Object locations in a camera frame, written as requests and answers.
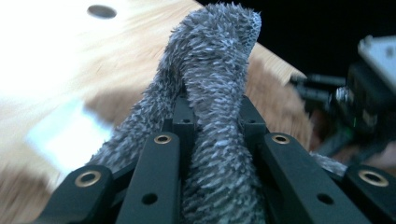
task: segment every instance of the hole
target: hole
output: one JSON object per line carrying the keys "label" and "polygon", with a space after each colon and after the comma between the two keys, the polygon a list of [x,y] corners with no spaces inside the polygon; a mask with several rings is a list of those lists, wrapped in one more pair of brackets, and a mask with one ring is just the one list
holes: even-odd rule
{"label": "hole", "polygon": [[154,138],[154,142],[157,144],[167,144],[172,140],[171,136],[169,135],[159,135]]}
{"label": "hole", "polygon": [[320,193],[317,197],[322,203],[326,203],[328,205],[334,204],[334,200],[327,194]]}
{"label": "hole", "polygon": [[100,180],[101,174],[97,171],[87,171],[76,178],[75,185],[80,188],[87,188]]}
{"label": "hole", "polygon": [[111,7],[93,5],[88,7],[88,13],[100,19],[113,19],[117,16],[116,10]]}
{"label": "hole", "polygon": [[373,171],[361,170],[359,171],[359,177],[366,183],[377,187],[386,187],[389,185],[388,180],[384,176]]}
{"label": "hole", "polygon": [[283,135],[274,135],[272,139],[278,144],[288,144],[290,142],[289,138]]}
{"label": "hole", "polygon": [[158,201],[158,196],[154,193],[149,193],[143,196],[142,203],[145,205],[152,205]]}

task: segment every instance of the fabric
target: fabric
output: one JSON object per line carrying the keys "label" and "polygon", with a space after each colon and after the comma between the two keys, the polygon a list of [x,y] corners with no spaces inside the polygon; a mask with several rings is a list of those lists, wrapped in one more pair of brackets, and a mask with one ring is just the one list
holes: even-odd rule
{"label": "fabric", "polygon": [[264,223],[261,184],[237,124],[260,28],[258,13],[233,4],[192,12],[170,36],[144,98],[89,164],[116,172],[138,160],[148,136],[171,118],[184,82],[201,131],[183,189],[183,222]]}

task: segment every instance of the table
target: table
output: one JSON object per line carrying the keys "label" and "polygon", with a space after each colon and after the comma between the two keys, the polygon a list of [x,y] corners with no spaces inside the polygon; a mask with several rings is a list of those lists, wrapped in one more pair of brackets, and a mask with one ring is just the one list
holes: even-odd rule
{"label": "table", "polygon": [[[112,7],[117,16],[94,17],[87,13],[92,5]],[[56,178],[25,143],[29,130],[71,99],[145,89],[171,30],[200,7],[191,0],[7,1],[0,15],[0,164]],[[282,82],[300,73],[259,44],[251,57]]]}

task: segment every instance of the dark background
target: dark background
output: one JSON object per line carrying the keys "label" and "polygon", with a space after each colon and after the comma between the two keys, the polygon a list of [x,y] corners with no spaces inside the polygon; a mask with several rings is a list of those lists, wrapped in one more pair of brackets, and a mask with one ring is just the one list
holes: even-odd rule
{"label": "dark background", "polygon": [[[232,1],[198,0],[208,3]],[[367,35],[396,35],[396,0],[237,0],[262,15],[259,42],[306,74],[345,77]]]}

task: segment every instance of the wooden table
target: wooden table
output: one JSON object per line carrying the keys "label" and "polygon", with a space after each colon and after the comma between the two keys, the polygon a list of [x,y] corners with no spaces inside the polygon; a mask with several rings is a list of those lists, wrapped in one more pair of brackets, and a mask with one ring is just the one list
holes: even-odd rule
{"label": "wooden table", "polygon": [[[58,106],[101,91],[142,91],[152,80],[171,30],[192,10],[191,0],[6,1],[0,15],[0,164],[57,170],[25,143],[26,134]],[[117,11],[103,20],[87,13],[101,4]],[[282,81],[298,71],[261,45]]]}

